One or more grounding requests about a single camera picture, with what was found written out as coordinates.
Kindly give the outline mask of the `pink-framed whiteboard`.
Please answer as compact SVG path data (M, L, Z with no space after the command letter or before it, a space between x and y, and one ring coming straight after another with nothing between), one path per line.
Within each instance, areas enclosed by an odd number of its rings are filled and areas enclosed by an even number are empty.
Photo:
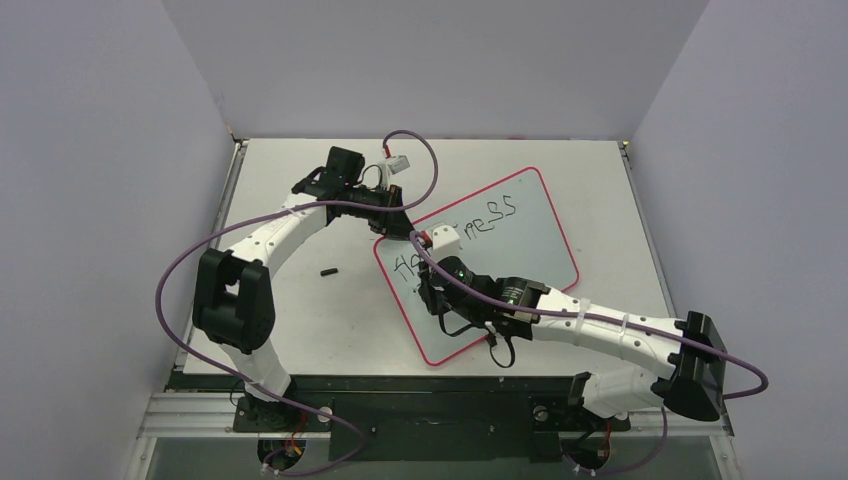
M518 276L561 290L579 269L542 173L526 167L416 221L419 230L452 226L460 258L475 273ZM378 239L373 253L423 361L439 366L483 340L479 329L442 333L418 295L419 255L408 241Z

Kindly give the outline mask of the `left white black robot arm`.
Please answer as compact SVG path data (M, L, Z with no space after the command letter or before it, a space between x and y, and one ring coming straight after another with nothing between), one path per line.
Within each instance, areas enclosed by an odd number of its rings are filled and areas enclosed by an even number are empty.
M270 335L275 325L271 281L283 263L313 234L341 216L367 221L382 236L403 239L412 223L402 210L402 189L392 175L410 165L404 156L378 163L378 183L368 187L362 154L332 147L325 165L297 182L282 204L283 217L262 223L226 250L200 257L193 301L193 326L220 346L245 376L249 417L274 430L288 430L304 417L291 375Z

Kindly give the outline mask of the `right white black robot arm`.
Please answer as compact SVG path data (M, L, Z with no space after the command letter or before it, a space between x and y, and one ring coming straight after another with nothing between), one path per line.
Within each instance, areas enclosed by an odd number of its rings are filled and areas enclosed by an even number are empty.
M436 268L420 263L419 296L438 319L454 313L486 340L562 342L627 362L627 368L583 376L564 400L578 427L631 411L664 406L711 422L724 410L724 342L713 320L691 311L684 319L628 314L577 299L521 277L473 273L458 257Z

